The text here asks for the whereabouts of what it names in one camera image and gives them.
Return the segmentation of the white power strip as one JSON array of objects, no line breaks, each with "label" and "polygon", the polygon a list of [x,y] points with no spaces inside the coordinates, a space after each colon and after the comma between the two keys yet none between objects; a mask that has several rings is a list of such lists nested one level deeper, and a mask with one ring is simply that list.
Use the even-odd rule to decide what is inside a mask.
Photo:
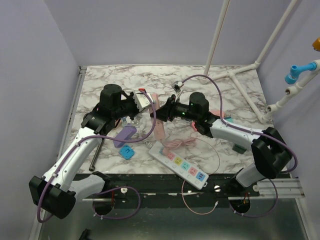
[{"label": "white power strip", "polygon": [[149,149],[148,153],[197,190],[201,190],[207,186],[207,180],[209,178],[207,173],[184,159],[172,149],[164,147],[160,142],[157,141]]}]

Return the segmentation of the teal plug adapter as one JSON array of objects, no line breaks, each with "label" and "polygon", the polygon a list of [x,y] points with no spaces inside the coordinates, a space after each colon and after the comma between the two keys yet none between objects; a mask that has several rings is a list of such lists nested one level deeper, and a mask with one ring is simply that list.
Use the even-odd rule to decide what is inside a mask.
[{"label": "teal plug adapter", "polygon": [[232,119],[230,116],[226,117],[225,120],[226,120],[227,122],[230,122],[230,123],[233,123],[233,122],[234,122],[233,119]]}]

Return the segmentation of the pink round-edged plug adapter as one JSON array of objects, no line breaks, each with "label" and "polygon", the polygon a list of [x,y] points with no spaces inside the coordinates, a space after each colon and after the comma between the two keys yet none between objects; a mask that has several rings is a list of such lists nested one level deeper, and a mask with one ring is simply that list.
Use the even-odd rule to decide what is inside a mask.
[{"label": "pink round-edged plug adapter", "polygon": [[194,121],[191,123],[191,128],[192,128],[195,132],[198,131],[198,130],[196,129],[196,127],[195,127],[195,122],[194,122]]}]

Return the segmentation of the blue cube socket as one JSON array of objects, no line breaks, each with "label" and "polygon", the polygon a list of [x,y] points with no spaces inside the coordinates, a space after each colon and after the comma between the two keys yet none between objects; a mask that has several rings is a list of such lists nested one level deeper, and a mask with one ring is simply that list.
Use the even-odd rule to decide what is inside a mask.
[{"label": "blue cube socket", "polygon": [[124,145],[121,147],[119,150],[119,154],[125,159],[125,160],[130,160],[134,155],[135,151],[129,146],[129,145]]}]

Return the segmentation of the pink cube socket adapter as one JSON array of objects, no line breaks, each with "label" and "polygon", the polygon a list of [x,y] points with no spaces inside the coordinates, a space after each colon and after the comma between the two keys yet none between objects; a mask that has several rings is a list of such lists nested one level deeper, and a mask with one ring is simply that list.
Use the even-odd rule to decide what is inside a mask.
[{"label": "pink cube socket adapter", "polygon": [[219,109],[212,109],[212,110],[210,110],[209,111],[211,114],[213,114],[214,115],[214,117],[216,118],[216,119],[224,119],[225,118],[225,112],[224,111],[220,111]]}]

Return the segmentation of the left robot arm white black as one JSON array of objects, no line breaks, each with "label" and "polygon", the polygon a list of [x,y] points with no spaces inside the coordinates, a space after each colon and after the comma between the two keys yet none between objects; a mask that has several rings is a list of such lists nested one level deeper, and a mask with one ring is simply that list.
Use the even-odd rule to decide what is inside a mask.
[{"label": "left robot arm white black", "polygon": [[67,150],[42,177],[34,176],[29,182],[39,223],[48,221],[41,217],[41,210],[63,219],[83,199],[94,194],[101,198],[110,194],[111,185],[98,175],[80,181],[74,178],[90,153],[108,138],[118,120],[124,117],[133,119],[143,110],[139,97],[150,100],[142,92],[126,94],[117,84],[103,87],[99,102],[83,117],[81,127]]}]

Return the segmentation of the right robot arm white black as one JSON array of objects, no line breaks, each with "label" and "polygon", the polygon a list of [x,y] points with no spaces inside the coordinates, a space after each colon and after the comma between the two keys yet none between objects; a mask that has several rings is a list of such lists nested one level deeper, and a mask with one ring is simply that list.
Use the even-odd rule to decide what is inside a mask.
[{"label": "right robot arm white black", "polygon": [[234,195],[243,195],[251,184],[260,180],[275,179],[292,159],[293,154],[275,128],[260,130],[232,125],[209,111],[209,101],[201,92],[192,93],[188,104],[180,103],[176,98],[175,95],[169,97],[150,116],[163,122],[175,118],[194,121],[201,135],[226,140],[252,152],[254,162],[241,169],[231,180],[230,191]]}]

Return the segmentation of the dark green cube socket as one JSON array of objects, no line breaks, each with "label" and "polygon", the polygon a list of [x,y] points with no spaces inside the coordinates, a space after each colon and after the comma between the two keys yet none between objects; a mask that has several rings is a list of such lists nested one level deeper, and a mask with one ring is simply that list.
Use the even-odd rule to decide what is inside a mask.
[{"label": "dark green cube socket", "polygon": [[239,153],[239,154],[244,154],[247,149],[241,145],[238,145],[238,144],[234,144],[233,147],[232,147],[232,150]]}]

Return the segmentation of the light blue usb charger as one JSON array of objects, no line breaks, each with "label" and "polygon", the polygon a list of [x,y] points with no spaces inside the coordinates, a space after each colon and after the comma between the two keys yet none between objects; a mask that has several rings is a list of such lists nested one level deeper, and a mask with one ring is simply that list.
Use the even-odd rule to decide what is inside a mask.
[{"label": "light blue usb charger", "polygon": [[126,119],[126,118],[122,118],[122,119],[121,119],[121,126],[122,126],[122,127],[125,127],[125,126],[127,125],[127,123],[128,123],[128,122],[127,122],[127,119]]}]

